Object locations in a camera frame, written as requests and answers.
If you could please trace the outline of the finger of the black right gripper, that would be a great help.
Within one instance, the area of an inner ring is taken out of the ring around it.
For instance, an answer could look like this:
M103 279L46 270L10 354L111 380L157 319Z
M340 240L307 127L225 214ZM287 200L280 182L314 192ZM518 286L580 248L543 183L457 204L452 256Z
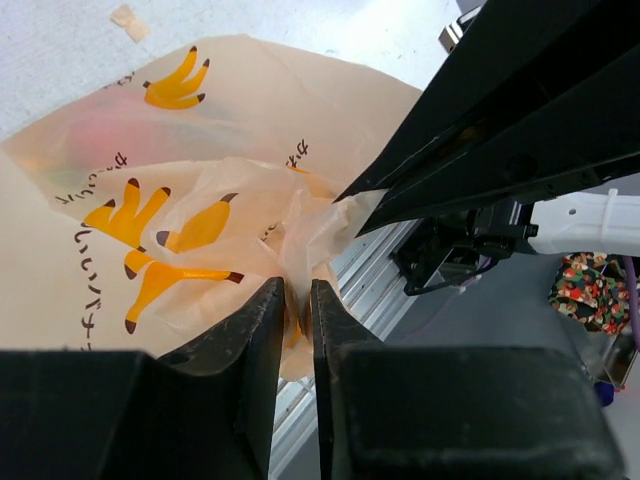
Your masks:
M444 156L494 136L633 48L639 50L635 1L485 3L347 194L375 190L375 180L430 142Z
M639 50L633 48L519 122L438 156L430 142L373 182L386 194L362 230L546 200L639 171Z

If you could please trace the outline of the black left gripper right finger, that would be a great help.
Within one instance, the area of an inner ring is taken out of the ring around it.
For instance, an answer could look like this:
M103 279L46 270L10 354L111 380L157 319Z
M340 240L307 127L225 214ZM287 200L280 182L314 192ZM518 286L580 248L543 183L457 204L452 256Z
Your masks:
M621 479L578 364L550 349L394 347L311 287L325 479Z

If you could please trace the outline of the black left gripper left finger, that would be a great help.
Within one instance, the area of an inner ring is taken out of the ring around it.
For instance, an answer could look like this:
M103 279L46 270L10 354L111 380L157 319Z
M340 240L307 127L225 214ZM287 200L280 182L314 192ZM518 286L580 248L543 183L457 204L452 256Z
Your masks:
M160 358L140 351L5 351L5 479L264 479L285 288Z

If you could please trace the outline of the banana print plastic bag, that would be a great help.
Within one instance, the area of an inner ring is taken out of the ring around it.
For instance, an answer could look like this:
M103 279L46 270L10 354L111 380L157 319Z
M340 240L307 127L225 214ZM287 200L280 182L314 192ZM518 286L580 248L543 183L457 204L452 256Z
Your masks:
M1 145L1 345L161 356L286 282L280 371L312 370L313 279L380 194L349 185L419 97L376 70L206 38Z

